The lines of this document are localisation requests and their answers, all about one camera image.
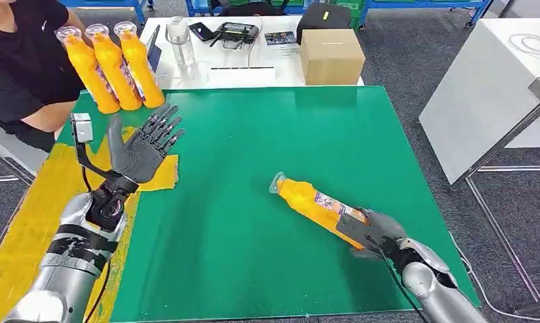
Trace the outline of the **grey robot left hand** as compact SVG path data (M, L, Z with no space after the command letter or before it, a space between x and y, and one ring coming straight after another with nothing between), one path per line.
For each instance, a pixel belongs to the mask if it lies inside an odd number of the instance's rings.
M182 121L181 116L174 116L178 110L176 105L162 104L127 141L122 139L121 117L114 116L107 130L112 169L137 184L150 182L185 133L177 128Z

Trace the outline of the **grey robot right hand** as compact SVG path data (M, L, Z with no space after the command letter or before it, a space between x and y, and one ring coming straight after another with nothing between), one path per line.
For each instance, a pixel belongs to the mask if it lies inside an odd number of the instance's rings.
M356 258L381 259L397 249L396 241L408 235L394 218L364 207L357 208L366 220L361 229L363 248L352 247L350 253Z

